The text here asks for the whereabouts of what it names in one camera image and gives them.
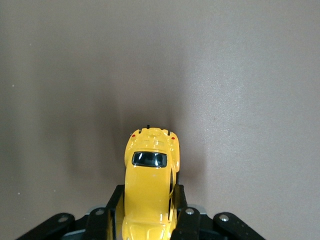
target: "yellow toy car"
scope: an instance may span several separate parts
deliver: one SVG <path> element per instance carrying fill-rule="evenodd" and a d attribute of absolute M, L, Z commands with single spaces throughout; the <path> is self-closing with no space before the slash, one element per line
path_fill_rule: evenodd
<path fill-rule="evenodd" d="M 177 223 L 173 191 L 180 170 L 175 133 L 149 127 L 136 130 L 124 154 L 123 240 L 168 240 Z"/>

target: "gray surface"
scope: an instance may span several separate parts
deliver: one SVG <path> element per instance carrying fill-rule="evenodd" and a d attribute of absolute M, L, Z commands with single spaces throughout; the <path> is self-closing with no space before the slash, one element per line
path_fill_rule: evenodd
<path fill-rule="evenodd" d="M 124 182 L 176 132 L 189 203 L 320 238 L 319 1 L 1 1 L 0 239 Z"/>

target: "black window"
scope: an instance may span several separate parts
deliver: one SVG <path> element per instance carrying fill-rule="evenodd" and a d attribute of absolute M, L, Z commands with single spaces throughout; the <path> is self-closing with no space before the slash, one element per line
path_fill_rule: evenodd
<path fill-rule="evenodd" d="M 133 154 L 132 164 L 152 168 L 167 166 L 167 155 L 159 152 L 138 151 Z"/>

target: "screw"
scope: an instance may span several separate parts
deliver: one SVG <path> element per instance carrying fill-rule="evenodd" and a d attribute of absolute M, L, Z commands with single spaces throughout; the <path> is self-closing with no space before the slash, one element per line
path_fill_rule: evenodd
<path fill-rule="evenodd" d="M 221 214 L 221 215 L 219 216 L 219 218 L 220 218 L 220 220 L 221 220 L 222 222 L 228 222 L 228 221 L 229 221 L 229 217 L 228 217 L 227 215 L 224 215 L 224 214 Z"/>
<path fill-rule="evenodd" d="M 95 215 L 102 215 L 104 214 L 104 210 L 102 208 L 100 208 L 98 211 L 95 212 Z"/>
<path fill-rule="evenodd" d="M 195 213 L 195 211 L 194 211 L 192 208 L 187 208 L 187 209 L 185 210 L 185 212 L 186 212 L 186 214 L 188 214 L 188 215 L 192 215 L 192 214 Z"/>
<path fill-rule="evenodd" d="M 65 221 L 67 221 L 67 220 L 68 220 L 68 217 L 67 217 L 67 216 L 62 216 L 62 217 L 59 218 L 58 222 L 59 222 L 59 223 L 63 223 L 63 222 L 65 222 Z"/>

